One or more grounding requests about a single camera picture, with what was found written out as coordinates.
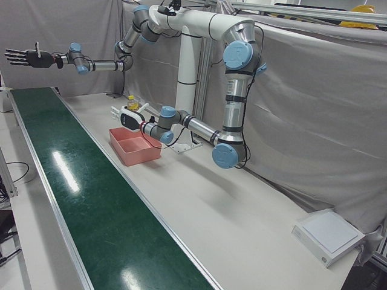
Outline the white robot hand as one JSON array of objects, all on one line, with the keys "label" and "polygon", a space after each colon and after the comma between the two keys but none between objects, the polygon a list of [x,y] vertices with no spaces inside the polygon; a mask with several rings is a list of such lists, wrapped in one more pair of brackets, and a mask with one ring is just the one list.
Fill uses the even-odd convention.
[{"label": "white robot hand", "polygon": [[137,111],[132,111],[127,106],[122,106],[120,109],[111,107],[112,117],[121,122],[122,126],[131,132],[139,132],[141,125],[146,123],[144,116]]}]

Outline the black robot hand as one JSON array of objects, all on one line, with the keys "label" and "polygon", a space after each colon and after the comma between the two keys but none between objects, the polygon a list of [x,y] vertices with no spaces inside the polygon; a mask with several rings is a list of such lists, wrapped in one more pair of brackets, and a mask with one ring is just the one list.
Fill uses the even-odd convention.
[{"label": "black robot hand", "polygon": [[32,66],[33,68],[49,68],[56,63],[55,57],[47,51],[40,50],[39,42],[35,42],[33,50],[6,49],[5,56],[11,65]]}]

